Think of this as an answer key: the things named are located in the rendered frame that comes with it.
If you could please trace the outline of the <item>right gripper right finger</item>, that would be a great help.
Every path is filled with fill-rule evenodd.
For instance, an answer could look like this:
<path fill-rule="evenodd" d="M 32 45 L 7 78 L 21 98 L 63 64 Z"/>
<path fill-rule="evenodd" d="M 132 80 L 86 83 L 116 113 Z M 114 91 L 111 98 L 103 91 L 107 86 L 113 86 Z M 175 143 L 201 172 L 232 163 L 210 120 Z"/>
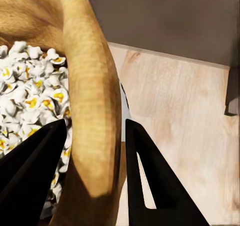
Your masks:
<path fill-rule="evenodd" d="M 145 128 L 125 120 L 129 226 L 210 226 Z M 139 154 L 156 209 L 145 206 Z"/>

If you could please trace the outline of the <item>popcorn bag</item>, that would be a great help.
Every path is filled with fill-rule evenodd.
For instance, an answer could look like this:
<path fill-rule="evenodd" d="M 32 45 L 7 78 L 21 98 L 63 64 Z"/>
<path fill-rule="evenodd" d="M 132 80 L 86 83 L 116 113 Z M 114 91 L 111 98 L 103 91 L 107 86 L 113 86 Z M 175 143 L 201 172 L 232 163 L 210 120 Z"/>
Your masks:
<path fill-rule="evenodd" d="M 0 0 L 0 47 L 55 49 L 68 69 L 72 143 L 63 190 L 37 226 L 116 226 L 127 178 L 130 109 L 112 52 L 89 0 Z M 57 203 L 56 195 L 52 204 Z"/>

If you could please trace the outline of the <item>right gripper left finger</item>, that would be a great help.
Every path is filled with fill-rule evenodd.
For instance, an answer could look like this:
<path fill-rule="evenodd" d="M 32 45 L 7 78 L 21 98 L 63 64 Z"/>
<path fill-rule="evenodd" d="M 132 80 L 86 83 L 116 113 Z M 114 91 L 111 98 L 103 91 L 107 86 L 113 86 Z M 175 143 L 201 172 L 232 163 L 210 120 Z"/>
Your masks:
<path fill-rule="evenodd" d="M 64 119 L 48 123 L 0 158 L 0 226 L 37 226 L 66 130 Z"/>

